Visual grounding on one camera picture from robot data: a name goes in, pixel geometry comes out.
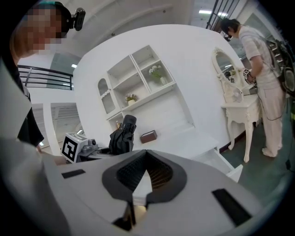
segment black shirt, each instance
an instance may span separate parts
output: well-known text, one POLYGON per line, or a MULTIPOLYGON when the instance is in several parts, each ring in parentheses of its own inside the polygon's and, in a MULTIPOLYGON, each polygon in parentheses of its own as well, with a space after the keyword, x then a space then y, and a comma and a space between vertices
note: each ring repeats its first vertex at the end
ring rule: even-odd
MULTIPOLYGON (((18 68, 14 64, 9 48, 5 49, 2 54, 2 58, 14 82, 31 102, 30 93, 28 92, 27 88, 23 86, 23 83, 19 76, 18 68)), ((44 139, 35 121, 32 108, 30 109, 26 119, 24 120, 24 123, 19 131, 18 138, 23 142, 31 143, 35 147, 37 147, 38 144, 44 139)))

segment brown box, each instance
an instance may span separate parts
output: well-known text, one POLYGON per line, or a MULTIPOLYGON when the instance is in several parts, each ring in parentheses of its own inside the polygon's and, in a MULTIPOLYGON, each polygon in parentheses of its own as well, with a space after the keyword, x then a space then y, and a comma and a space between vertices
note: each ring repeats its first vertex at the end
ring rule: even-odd
POLYGON ((157 133, 154 130, 150 131, 148 133, 145 133, 140 137, 140 141, 142 143, 151 142, 151 141, 156 140, 156 139, 157 139, 157 133))

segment white clothing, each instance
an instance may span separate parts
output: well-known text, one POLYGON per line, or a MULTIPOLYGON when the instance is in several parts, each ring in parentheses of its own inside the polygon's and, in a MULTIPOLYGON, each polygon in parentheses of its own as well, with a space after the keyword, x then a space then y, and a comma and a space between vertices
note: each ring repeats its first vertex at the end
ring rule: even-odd
POLYGON ((266 135, 266 148, 262 151, 264 155, 275 157, 278 150, 282 147, 282 118, 277 118, 283 113, 285 92, 270 68, 270 52, 265 42, 257 34, 262 35, 253 28, 242 26, 239 37, 250 63, 252 64, 251 58, 255 56, 261 56, 264 62, 260 74, 256 76, 266 135))

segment backpack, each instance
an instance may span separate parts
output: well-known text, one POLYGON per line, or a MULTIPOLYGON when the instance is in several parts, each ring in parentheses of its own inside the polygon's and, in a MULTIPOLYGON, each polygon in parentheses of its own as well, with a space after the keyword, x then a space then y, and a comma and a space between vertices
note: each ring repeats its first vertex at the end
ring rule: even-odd
POLYGON ((275 39, 275 40, 268 40, 262 37, 258 33, 245 33, 241 35, 242 39, 244 36, 252 36, 261 39, 265 42, 270 55, 271 55, 271 64, 263 61, 275 74, 278 78, 279 82, 281 83, 282 89, 295 97, 295 70, 293 66, 293 61, 288 53, 287 48, 284 46, 283 42, 275 39))

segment white shoe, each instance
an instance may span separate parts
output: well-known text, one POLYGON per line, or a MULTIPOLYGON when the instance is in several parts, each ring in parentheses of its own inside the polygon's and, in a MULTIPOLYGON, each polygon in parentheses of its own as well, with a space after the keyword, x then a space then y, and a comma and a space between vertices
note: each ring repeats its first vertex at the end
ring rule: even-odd
POLYGON ((271 153, 271 151, 267 147, 262 149, 262 153, 263 153, 263 155, 268 156, 268 157, 276 157, 271 153))

